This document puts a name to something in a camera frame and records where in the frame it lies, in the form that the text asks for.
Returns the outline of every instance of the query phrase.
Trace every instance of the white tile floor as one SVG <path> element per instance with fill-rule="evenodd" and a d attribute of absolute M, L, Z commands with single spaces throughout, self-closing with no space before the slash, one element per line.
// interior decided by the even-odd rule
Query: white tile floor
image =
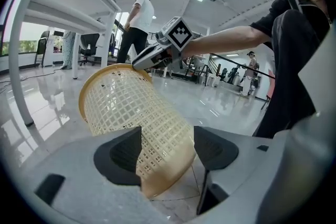
<path fill-rule="evenodd" d="M 35 68 L 20 74 L 25 78 L 49 74 L 56 68 Z M 84 82 L 99 68 L 79 67 L 78 80 L 72 79 L 71 70 L 59 70 L 22 81 L 25 100 L 35 121 L 30 128 L 18 113 L 11 85 L 0 83 L 1 144 L 11 166 L 22 176 L 66 143 L 90 136 L 79 114 L 78 97 Z M 192 125 L 252 135 L 264 115 L 260 110 L 263 102 L 240 97 L 224 88 L 160 77 L 154 77 L 153 84 Z M 176 223 L 194 218 L 203 176 L 204 168 L 197 158 L 177 183 L 152 199 L 152 205 Z"/>

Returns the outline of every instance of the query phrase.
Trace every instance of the beige basket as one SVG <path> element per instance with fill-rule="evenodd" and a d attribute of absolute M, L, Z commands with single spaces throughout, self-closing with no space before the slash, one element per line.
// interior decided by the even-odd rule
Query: beige basket
<path fill-rule="evenodd" d="M 193 127 L 159 96 L 145 71 L 128 64 L 99 70 L 84 84 L 79 110 L 93 135 L 142 127 L 136 171 L 147 197 L 168 189 L 194 160 Z"/>

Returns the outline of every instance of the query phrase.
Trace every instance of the black pants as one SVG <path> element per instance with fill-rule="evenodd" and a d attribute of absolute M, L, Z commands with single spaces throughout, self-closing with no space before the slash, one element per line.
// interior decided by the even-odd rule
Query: black pants
<path fill-rule="evenodd" d="M 142 52 L 146 47 L 147 33 L 130 27 L 130 29 L 122 35 L 122 42 L 118 51 L 117 63 L 125 63 L 127 53 L 130 50 L 132 44 L 134 44 L 137 54 Z"/>
<path fill-rule="evenodd" d="M 320 40 L 305 15 L 288 10 L 276 18 L 272 29 L 275 88 L 265 116 L 254 133 L 273 138 L 315 112 L 298 73 L 314 54 Z"/>
<path fill-rule="evenodd" d="M 232 74 L 227 83 L 233 84 L 233 79 L 235 78 L 235 74 Z"/>

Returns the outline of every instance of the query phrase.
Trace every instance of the black cable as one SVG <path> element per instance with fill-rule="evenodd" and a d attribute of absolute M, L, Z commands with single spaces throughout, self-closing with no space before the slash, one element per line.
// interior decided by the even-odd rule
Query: black cable
<path fill-rule="evenodd" d="M 4 91 L 6 91 L 8 85 L 10 85 L 10 83 L 7 84 L 7 85 L 4 85 L 4 86 L 0 89 L 0 94 L 3 93 Z"/>
<path fill-rule="evenodd" d="M 55 74 L 57 70 L 62 70 L 62 69 L 61 68 L 54 69 L 54 71 L 52 73 L 37 75 L 37 76 L 31 76 L 31 77 L 27 77 L 27 78 L 24 78 L 24 79 L 20 79 L 20 81 L 25 81 L 25 80 L 31 79 L 31 78 L 38 78 L 38 77 L 44 77 L 44 76 L 52 75 L 52 74 Z M 8 80 L 0 81 L 0 83 L 4 83 L 4 82 L 9 82 L 9 84 L 10 84 L 10 81 L 8 81 Z"/>
<path fill-rule="evenodd" d="M 223 59 L 223 60 L 225 60 L 225 61 L 234 63 L 234 64 L 236 64 L 236 65 L 238 65 L 238 66 L 240 66 L 240 67 L 244 67 L 244 68 L 246 68 L 246 69 L 253 70 L 254 72 L 257 72 L 257 73 L 263 74 L 264 76 L 267 76 L 267 77 L 269 77 L 269 78 L 275 79 L 275 77 L 272 77 L 272 76 L 270 76 L 269 74 L 266 74 L 266 73 L 264 73 L 264 72 L 261 72 L 261 71 L 259 71 L 259 70 L 253 69 L 253 68 L 248 67 L 248 66 L 241 65 L 240 63 L 237 63 L 237 62 L 235 62 L 235 61 L 232 61 L 232 60 L 230 60 L 230 59 L 227 59 L 227 58 L 225 58 L 225 57 L 223 57 L 223 56 L 220 56 L 220 55 L 218 55 L 218 54 L 210 54 L 210 55 L 217 56 L 217 57 L 219 57 L 219 58 L 221 58 L 221 59 Z"/>

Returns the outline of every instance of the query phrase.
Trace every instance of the person in background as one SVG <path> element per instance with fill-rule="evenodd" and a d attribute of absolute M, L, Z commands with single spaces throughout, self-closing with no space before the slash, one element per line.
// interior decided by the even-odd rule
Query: person in background
<path fill-rule="evenodd" d="M 118 52 L 117 63 L 125 63 L 127 53 L 134 44 L 137 54 L 146 46 L 147 35 L 153 20 L 154 7 L 150 0 L 136 0 L 125 23 L 125 32 Z"/>
<path fill-rule="evenodd" d="M 75 32 L 70 32 L 68 30 L 64 31 L 62 53 L 63 53 L 63 65 L 61 69 L 72 69 L 72 54 L 73 46 L 75 44 Z"/>
<path fill-rule="evenodd" d="M 276 82 L 268 110 L 255 136 L 273 138 L 315 113 L 298 77 L 335 19 L 336 0 L 275 0 L 269 14 L 250 26 L 237 26 L 188 43 L 183 56 L 255 48 L 265 44 L 275 55 Z"/>
<path fill-rule="evenodd" d="M 250 51 L 248 54 L 249 58 L 251 59 L 248 67 L 249 68 L 256 68 L 257 65 L 257 60 L 256 60 L 256 55 L 254 54 L 253 51 Z M 251 87 L 251 81 L 254 76 L 254 71 L 247 69 L 244 74 L 244 84 L 243 84 L 243 90 L 240 92 L 241 96 L 247 97 L 248 96 L 248 91 L 250 90 Z"/>

